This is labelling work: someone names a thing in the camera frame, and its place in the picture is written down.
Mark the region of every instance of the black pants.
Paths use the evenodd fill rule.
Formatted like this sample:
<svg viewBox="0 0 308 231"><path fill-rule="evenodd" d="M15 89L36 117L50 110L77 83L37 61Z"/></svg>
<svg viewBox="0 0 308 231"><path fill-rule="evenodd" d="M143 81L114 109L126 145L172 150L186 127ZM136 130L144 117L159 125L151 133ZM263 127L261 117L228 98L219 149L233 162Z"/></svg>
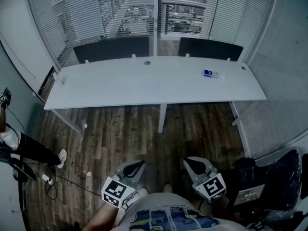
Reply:
<svg viewBox="0 0 308 231"><path fill-rule="evenodd" d="M47 163L50 165L61 164L59 157L50 149L23 133L21 133L19 147L12 153L38 161L40 163Z"/></svg>

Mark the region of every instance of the white desk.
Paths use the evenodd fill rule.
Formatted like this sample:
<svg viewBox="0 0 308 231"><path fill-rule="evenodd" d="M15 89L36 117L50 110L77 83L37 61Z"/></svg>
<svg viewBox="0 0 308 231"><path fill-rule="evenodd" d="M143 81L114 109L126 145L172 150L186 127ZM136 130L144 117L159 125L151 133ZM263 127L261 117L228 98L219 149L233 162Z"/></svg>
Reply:
<svg viewBox="0 0 308 231"><path fill-rule="evenodd" d="M204 77L203 69L224 77ZM44 109L53 110L79 133L81 129L57 109L160 104L162 132L168 103L266 100L246 64L209 58L160 56L100 61L65 67L59 77L64 84L55 82Z"/></svg>

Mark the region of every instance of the wooden floor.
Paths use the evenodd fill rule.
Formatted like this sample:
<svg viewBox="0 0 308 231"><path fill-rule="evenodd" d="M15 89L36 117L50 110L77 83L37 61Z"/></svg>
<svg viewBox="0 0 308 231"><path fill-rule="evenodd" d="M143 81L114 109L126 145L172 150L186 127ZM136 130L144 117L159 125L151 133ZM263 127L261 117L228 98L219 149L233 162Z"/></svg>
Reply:
<svg viewBox="0 0 308 231"><path fill-rule="evenodd" d="M186 156L208 158L218 169L232 167L243 149L236 127L231 126L228 103L168 105L164 131L157 133L159 106L126 106L69 110L77 124L87 123L78 135L50 111L43 111L34 138L58 153L65 148L67 161L56 174L101 194L107 176L124 161L144 159L147 168L142 182L151 193L170 183L175 193L196 206L182 160ZM44 165L30 165L51 175ZM75 185L57 178L57 199L50 200L45 182L35 171L37 182L27 186L28 230L69 230L74 222L83 227L103 203ZM203 212L210 215L209 206Z"/></svg>

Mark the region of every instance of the power strip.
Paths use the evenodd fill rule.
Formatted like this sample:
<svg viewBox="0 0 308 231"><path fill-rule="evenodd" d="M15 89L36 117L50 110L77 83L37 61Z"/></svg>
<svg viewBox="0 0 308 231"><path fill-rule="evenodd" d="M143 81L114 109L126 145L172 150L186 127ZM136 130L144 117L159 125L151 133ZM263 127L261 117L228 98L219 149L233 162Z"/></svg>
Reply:
<svg viewBox="0 0 308 231"><path fill-rule="evenodd" d="M53 184L53 180L50 179L47 175L43 174L42 178L43 178L43 180L47 181L48 184L50 184L50 185Z"/></svg>

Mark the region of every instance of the window blinds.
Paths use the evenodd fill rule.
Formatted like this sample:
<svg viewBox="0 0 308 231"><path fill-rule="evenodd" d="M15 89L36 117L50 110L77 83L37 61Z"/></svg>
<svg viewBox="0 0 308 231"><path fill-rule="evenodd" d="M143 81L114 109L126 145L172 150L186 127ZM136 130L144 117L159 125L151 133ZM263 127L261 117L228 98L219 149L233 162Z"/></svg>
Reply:
<svg viewBox="0 0 308 231"><path fill-rule="evenodd" d="M75 46L107 39L148 36L152 55L155 2L160 40L189 37L240 45L242 61L253 49L272 0L29 0L59 67L79 64Z"/></svg>

